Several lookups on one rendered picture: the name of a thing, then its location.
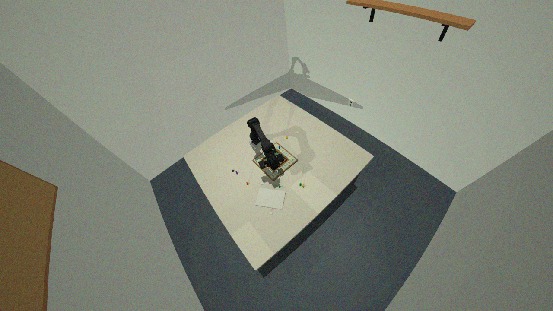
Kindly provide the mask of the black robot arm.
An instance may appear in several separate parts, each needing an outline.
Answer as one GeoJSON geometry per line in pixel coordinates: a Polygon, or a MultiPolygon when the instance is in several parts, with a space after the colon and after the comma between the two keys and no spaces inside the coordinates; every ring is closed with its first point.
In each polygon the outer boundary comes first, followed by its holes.
{"type": "Polygon", "coordinates": [[[278,158],[275,156],[276,149],[274,144],[270,142],[269,139],[266,139],[263,131],[260,128],[260,123],[258,118],[252,118],[247,120],[247,124],[251,129],[250,139],[251,143],[258,144],[261,141],[261,149],[263,150],[265,157],[268,158],[268,165],[271,167],[271,170],[274,171],[279,167],[278,158]],[[274,150],[272,150],[274,149],[274,150]]]}

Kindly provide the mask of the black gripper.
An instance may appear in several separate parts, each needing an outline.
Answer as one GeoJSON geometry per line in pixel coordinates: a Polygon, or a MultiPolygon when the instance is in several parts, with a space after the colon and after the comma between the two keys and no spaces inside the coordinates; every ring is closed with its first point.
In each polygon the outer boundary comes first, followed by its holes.
{"type": "MultiPolygon", "coordinates": [[[[278,157],[279,162],[283,162],[283,161],[284,161],[284,157],[282,156],[282,154],[277,154],[277,157],[278,157]]],[[[267,161],[260,161],[260,162],[258,162],[258,163],[259,163],[260,168],[261,168],[261,169],[264,169],[264,168],[265,168],[265,165],[267,165],[267,167],[270,167],[270,166],[268,165],[268,162],[269,162],[269,160],[268,160],[268,158],[267,158],[267,161]]]]}

